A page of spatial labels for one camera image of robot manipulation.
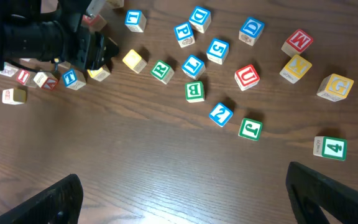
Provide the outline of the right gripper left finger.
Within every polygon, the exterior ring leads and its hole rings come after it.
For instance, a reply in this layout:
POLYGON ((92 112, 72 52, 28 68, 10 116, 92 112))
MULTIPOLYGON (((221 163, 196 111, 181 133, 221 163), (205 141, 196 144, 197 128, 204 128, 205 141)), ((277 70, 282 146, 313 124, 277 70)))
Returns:
POLYGON ((83 202, 79 177, 70 174, 0 216, 0 223, 77 224, 83 202))

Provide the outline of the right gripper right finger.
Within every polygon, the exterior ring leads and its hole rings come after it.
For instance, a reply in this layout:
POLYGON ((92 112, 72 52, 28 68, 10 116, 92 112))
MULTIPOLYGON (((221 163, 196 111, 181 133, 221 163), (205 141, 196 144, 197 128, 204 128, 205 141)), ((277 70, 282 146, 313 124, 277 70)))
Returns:
POLYGON ((358 223, 358 191, 299 162, 291 162, 286 188, 298 223, 328 223, 323 210, 341 223, 358 223))

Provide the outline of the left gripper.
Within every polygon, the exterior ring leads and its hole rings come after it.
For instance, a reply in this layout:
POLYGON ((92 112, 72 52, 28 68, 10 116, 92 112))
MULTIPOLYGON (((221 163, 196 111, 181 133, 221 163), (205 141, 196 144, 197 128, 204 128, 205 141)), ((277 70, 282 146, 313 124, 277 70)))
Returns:
POLYGON ((64 61, 82 70, 98 70, 119 53, 118 45, 100 32, 80 26, 64 35, 64 61))

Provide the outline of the red I block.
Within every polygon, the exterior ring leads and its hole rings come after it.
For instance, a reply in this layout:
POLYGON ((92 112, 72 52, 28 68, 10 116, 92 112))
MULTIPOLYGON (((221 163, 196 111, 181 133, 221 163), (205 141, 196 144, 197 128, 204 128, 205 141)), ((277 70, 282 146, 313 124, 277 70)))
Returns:
POLYGON ((31 87, 31 88, 37 88, 38 85, 34 82, 35 76, 36 76, 35 72, 20 69, 17 72, 16 81, 24 86, 31 87))

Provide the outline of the blue 2 block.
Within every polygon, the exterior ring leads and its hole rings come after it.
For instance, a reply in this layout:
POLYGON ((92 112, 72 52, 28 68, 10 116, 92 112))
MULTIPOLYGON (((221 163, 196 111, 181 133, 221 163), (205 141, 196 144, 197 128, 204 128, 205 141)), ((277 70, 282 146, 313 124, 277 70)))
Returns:
POLYGON ((223 103, 219 102, 209 113, 209 118, 218 126, 223 127, 232 118, 233 112, 223 103))

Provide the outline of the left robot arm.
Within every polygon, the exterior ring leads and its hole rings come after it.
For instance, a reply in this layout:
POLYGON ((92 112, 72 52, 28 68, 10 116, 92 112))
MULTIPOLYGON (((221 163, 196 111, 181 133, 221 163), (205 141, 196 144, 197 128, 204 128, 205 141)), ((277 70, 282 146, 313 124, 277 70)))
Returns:
POLYGON ((0 0, 0 69, 19 58, 58 58, 82 70, 97 70, 119 53, 109 37, 81 24, 90 1, 61 0, 48 13, 42 13, 41 4, 0 0))

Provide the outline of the yellow block centre left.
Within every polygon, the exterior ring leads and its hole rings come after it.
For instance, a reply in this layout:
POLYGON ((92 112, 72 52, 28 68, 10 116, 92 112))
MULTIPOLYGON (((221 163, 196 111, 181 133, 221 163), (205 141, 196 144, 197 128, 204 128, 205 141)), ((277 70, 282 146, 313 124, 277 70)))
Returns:
POLYGON ((111 71, 106 65, 103 65, 98 70, 87 70, 87 73, 88 73, 90 78, 101 82, 105 78, 110 76, 111 71))

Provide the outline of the red U block left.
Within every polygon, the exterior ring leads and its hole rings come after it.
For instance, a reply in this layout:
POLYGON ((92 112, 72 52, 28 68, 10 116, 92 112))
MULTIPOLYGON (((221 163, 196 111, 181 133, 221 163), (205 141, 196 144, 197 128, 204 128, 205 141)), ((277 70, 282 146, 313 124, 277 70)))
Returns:
POLYGON ((107 22, 99 14, 96 17, 90 17, 90 16, 83 15, 82 24, 84 26, 87 26, 90 29, 90 31, 98 31, 99 32, 107 25, 107 22))

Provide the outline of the red u block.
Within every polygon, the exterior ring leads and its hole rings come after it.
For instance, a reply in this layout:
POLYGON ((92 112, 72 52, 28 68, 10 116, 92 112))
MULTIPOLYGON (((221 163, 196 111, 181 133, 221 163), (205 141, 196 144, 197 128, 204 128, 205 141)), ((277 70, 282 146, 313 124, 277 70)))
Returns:
POLYGON ((234 78, 242 91, 252 88, 258 84, 260 80, 260 77, 252 64, 237 70, 234 74, 234 78))
POLYGON ((99 32, 107 25, 107 22, 99 14, 96 17, 90 17, 90 16, 83 15, 82 24, 84 26, 87 26, 90 29, 90 31, 98 31, 99 32))

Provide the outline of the blue T block left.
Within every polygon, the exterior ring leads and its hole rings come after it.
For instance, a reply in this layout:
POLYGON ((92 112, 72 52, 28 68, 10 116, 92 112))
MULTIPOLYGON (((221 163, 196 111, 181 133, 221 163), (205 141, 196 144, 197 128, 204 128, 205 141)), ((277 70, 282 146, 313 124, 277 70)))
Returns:
POLYGON ((79 90, 86 85, 86 79, 82 72, 69 69, 62 75, 62 79, 66 88, 79 90))

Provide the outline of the blue t block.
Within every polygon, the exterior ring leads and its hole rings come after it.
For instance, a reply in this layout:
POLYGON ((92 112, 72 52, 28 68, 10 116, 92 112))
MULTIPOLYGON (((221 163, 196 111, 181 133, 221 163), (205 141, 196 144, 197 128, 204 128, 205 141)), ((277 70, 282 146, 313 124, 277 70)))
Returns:
POLYGON ((62 79, 66 88, 79 90, 86 85, 86 79, 82 72, 69 69, 62 75, 62 79))
POLYGON ((198 80, 206 70, 204 62, 194 55, 190 55, 181 68, 185 74, 194 80, 198 80))

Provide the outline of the yellow block top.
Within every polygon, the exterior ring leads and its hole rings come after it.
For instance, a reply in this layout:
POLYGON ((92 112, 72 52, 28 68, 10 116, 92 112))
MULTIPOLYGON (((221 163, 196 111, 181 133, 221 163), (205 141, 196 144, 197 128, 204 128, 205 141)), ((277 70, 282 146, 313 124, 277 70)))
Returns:
POLYGON ((106 0, 106 4, 112 9, 124 7, 124 0, 106 0))

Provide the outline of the green 4 block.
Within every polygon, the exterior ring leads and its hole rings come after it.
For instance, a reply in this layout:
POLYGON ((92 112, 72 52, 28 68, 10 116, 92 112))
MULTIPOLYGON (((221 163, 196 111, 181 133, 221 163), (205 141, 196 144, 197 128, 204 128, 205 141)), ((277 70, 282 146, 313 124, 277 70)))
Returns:
POLYGON ((328 136, 316 136, 313 143, 313 155, 328 159, 345 161, 347 141, 328 136))

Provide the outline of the blue L block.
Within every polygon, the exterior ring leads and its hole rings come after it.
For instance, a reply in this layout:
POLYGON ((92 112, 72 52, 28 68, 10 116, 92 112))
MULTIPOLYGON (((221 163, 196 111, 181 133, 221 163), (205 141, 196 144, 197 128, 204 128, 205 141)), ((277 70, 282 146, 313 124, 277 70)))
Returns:
POLYGON ((131 32, 144 32, 147 19, 140 10, 128 10, 124 24, 131 32))

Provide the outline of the plain wooden red block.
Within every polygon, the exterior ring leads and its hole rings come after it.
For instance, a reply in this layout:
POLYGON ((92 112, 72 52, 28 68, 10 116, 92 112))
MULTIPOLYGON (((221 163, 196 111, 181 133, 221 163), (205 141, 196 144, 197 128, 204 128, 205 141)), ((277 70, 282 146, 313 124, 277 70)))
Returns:
POLYGON ((53 90, 58 84, 58 79, 50 72, 38 72, 36 73, 33 81, 38 87, 44 90, 53 90))

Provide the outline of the green R block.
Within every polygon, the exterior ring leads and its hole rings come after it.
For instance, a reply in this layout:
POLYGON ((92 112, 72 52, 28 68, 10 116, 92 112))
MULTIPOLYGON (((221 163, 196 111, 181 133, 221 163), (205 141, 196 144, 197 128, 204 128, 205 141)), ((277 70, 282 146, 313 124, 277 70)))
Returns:
POLYGON ((162 60, 158 60, 151 69, 150 74, 164 84, 168 84, 175 71, 162 60))

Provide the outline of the green J block right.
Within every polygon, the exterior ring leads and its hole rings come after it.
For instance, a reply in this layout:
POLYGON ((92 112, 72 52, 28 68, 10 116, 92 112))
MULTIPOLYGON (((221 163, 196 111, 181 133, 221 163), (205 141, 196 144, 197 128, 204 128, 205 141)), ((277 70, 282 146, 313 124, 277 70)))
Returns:
POLYGON ((258 141, 262 132, 263 123, 249 118, 242 120, 238 136, 258 141))

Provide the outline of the green V block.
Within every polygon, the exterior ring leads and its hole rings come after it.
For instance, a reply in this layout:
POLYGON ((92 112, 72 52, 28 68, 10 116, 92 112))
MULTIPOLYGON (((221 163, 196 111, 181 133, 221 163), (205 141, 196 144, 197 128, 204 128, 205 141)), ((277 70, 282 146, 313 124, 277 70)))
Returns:
POLYGON ((3 69, 0 70, 0 75, 4 75, 6 77, 13 77, 18 71, 19 68, 11 65, 10 63, 5 62, 3 69))

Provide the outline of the plain wooden picture block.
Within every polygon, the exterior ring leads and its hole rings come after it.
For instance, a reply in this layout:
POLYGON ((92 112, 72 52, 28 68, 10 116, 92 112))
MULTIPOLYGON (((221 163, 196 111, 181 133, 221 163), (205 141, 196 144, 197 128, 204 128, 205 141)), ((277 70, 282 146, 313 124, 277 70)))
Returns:
POLYGON ((21 105, 26 102, 27 94, 20 89, 5 89, 2 91, 2 102, 8 105, 21 105))

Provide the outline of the blue P block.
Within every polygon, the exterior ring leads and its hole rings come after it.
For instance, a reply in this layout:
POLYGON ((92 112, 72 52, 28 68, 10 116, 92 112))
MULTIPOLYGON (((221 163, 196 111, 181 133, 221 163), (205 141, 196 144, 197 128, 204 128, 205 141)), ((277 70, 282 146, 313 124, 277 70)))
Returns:
POLYGON ((174 27, 175 37, 181 48, 187 47, 195 43, 193 30, 189 22, 184 22, 174 27))

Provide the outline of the blue T block right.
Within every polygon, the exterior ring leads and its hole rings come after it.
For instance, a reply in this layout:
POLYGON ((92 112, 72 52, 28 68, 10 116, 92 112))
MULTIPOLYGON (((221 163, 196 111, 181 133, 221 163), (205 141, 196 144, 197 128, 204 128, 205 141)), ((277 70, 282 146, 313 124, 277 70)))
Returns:
POLYGON ((185 74, 194 80, 198 80, 206 70, 204 62, 194 55, 190 55, 181 68, 185 74))

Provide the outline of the yellow G block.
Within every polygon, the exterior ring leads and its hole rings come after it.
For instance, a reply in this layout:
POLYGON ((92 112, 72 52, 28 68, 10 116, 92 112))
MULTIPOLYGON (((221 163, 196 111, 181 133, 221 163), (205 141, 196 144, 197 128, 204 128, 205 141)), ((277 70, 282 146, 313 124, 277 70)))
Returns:
POLYGON ((338 74, 331 74, 320 84, 317 95, 326 100, 337 102, 347 98, 354 80, 338 74))

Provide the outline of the green B block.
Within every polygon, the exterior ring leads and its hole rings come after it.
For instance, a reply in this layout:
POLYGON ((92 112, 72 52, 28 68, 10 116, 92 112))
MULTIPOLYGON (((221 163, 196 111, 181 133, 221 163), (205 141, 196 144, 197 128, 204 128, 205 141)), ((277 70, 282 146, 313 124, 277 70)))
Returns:
POLYGON ((185 84, 185 98, 189 103, 197 103, 205 100, 204 85, 201 81, 185 84))

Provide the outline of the blue D block left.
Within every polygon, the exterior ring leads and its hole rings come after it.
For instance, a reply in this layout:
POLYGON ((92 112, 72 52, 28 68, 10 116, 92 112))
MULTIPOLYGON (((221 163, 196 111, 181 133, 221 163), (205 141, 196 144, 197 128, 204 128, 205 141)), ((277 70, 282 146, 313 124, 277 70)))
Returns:
POLYGON ((200 33, 205 33, 211 23, 211 12, 196 6, 189 17, 190 24, 200 33))

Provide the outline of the blue d block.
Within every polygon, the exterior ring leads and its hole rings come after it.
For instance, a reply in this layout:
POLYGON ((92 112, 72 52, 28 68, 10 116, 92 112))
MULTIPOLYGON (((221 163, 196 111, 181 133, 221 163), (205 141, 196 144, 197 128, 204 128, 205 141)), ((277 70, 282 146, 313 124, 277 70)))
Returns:
POLYGON ((239 30, 239 40, 250 46, 254 46, 264 27, 265 24, 262 21, 259 21, 253 17, 248 17, 239 30))
POLYGON ((196 6, 189 17, 190 24, 200 33, 205 33, 211 23, 211 12, 196 6))

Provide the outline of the yellow K block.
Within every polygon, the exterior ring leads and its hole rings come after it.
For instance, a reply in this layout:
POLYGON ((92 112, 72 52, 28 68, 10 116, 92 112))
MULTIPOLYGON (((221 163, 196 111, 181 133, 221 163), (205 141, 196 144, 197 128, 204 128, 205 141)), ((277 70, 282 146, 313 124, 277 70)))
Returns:
POLYGON ((280 75, 295 84, 312 67, 312 63, 299 55, 294 55, 291 60, 282 68, 280 75))

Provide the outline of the blue 5 block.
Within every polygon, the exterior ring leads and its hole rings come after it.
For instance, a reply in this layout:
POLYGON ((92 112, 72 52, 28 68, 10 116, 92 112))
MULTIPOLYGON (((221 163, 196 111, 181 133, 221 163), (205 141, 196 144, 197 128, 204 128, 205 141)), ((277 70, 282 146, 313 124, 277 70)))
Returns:
POLYGON ((213 39, 209 45, 206 55, 207 58, 217 64, 222 65, 229 52, 229 44, 219 39, 213 39))

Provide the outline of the red U block right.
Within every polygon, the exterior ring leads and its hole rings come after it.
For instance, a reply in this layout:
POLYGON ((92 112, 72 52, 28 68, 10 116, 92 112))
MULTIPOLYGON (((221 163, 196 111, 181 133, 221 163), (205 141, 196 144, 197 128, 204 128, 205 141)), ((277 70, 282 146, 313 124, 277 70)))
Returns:
POLYGON ((252 88, 258 84, 260 80, 260 77, 252 64, 237 70, 234 74, 234 78, 242 91, 252 88))

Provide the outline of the red M block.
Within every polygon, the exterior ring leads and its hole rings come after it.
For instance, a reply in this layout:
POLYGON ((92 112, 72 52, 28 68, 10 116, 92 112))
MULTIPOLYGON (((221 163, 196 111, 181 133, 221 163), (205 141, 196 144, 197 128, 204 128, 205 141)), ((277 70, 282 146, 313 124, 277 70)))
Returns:
POLYGON ((289 38, 283 43, 282 51, 289 57, 300 55, 312 43, 314 39, 302 29, 296 30, 289 38))

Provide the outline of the blue D block right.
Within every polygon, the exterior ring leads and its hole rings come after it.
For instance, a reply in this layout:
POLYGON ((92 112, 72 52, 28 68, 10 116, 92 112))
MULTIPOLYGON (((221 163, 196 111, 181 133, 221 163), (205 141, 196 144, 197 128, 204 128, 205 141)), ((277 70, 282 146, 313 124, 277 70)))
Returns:
POLYGON ((259 21, 253 17, 248 17, 239 30, 239 40, 250 46, 254 46, 264 27, 265 24, 262 21, 259 21))

